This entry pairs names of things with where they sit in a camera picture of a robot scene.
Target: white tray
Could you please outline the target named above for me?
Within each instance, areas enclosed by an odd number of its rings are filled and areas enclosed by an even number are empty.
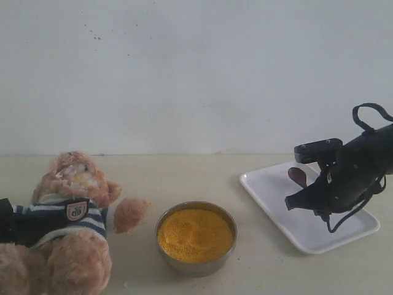
[[[319,176],[319,173],[308,165],[289,162],[245,173],[240,176],[240,182],[301,252],[321,254],[379,230],[379,221],[364,209],[347,219],[333,234],[314,212],[302,209],[288,211],[285,197],[301,190],[301,187],[288,177],[290,167],[301,168],[306,173],[307,185]],[[332,227],[346,214],[332,214]]]

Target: metal bowl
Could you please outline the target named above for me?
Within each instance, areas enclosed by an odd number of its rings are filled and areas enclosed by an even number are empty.
[[[205,263],[186,263],[179,261],[177,259],[172,258],[169,256],[163,248],[160,246],[158,242],[158,231],[161,228],[161,225],[165,221],[166,218],[171,216],[173,213],[182,211],[184,209],[204,209],[211,212],[215,212],[219,214],[224,220],[228,223],[230,230],[233,234],[233,244],[232,247],[226,252],[223,256],[217,258],[216,260],[205,262]],[[225,263],[227,262],[228,258],[233,254],[236,246],[236,238],[237,238],[237,228],[235,224],[235,220],[232,216],[226,212],[223,208],[208,202],[185,202],[173,206],[172,208],[168,209],[164,212],[160,219],[155,226],[155,241],[157,244],[158,252],[161,254],[164,261],[177,273],[181,275],[186,275],[188,277],[206,277],[208,275],[212,275],[213,273],[217,272],[221,269]]]

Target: blue and white striped shirt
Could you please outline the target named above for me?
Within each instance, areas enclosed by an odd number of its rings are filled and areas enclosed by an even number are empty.
[[[53,214],[56,211],[65,210],[67,204],[67,199],[57,194],[50,194],[43,196],[39,203],[30,206],[13,205],[12,208],[14,209],[14,213],[45,216]],[[86,217],[71,223],[63,229],[57,229],[47,233],[32,248],[37,248],[54,238],[62,237],[82,229],[90,229],[99,238],[106,240],[106,231],[108,229],[111,230],[111,227],[113,227],[113,216],[108,216],[108,213],[110,215],[114,213],[112,211],[109,208],[98,208],[94,201],[90,200]]]

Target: black object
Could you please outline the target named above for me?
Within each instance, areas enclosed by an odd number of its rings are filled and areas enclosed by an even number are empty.
[[[310,186],[286,197],[287,209],[313,210],[327,223],[331,233],[360,211],[374,195],[380,194],[386,187],[386,175],[393,174],[393,124],[377,130],[371,128],[359,119],[361,107],[375,109],[383,119],[393,122],[393,117],[380,105],[360,104],[352,110],[355,124],[364,130],[360,136],[345,145],[332,138],[294,148],[296,162],[317,162],[321,174]],[[330,215],[347,211],[350,212],[332,229]]]
[[[47,233],[80,221],[88,213],[89,199],[62,202],[63,210],[37,214],[14,213],[8,199],[0,200],[0,243],[32,247]]]

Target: beige tabletop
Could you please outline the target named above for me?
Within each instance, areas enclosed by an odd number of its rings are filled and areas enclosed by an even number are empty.
[[[0,157],[0,196],[26,205],[51,157]],[[393,178],[367,205],[379,232],[325,254],[301,254],[239,183],[240,174],[292,161],[292,155],[96,157],[124,197],[152,202],[144,223],[109,236],[112,277],[105,294],[393,294]],[[214,202],[238,226],[226,266],[208,278],[175,276],[155,247],[154,226],[169,207],[188,200]]]

